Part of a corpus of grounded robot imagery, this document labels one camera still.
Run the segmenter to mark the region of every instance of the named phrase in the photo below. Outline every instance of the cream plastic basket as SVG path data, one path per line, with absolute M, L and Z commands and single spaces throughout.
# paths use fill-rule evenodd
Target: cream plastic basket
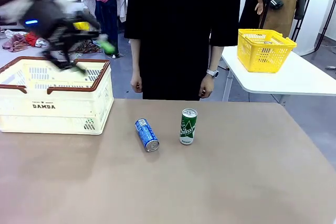
M 76 60 L 86 74 L 41 57 L 0 68 L 0 130 L 99 135 L 113 104 L 108 60 Z

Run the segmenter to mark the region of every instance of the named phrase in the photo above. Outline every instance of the can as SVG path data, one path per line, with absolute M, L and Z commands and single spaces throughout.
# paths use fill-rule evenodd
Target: can
M 146 119 L 141 118 L 137 120 L 135 122 L 135 128 L 147 152 L 154 152 L 159 148 L 159 140 Z
M 185 109 L 182 111 L 180 142 L 190 145 L 194 141 L 195 128 L 197 120 L 197 111 L 194 109 Z

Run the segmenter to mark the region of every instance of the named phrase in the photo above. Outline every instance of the dark blue pants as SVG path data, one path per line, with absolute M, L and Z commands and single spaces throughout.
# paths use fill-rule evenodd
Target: dark blue pants
M 95 16 L 101 26 L 101 33 L 108 35 L 108 41 L 115 46 L 114 54 L 119 53 L 118 49 L 118 13 L 117 0 L 107 2 L 96 1 Z

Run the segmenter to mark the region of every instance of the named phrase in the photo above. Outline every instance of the white watch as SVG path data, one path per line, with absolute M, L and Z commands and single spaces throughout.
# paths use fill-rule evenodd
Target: white watch
M 213 78 L 217 78 L 218 77 L 218 75 L 219 75 L 219 71 L 212 71 L 212 70 L 210 70 L 210 69 L 208 69 L 207 71 L 206 71 L 206 73 L 207 74 L 210 74 Z

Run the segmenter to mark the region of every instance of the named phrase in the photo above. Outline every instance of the blue can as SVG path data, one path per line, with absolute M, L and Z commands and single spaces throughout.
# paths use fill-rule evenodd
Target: blue can
M 143 147 L 148 152 L 154 152 L 159 148 L 159 140 L 155 136 L 148 121 L 144 118 L 135 122 L 135 128 L 138 131 L 139 137 L 142 141 Z

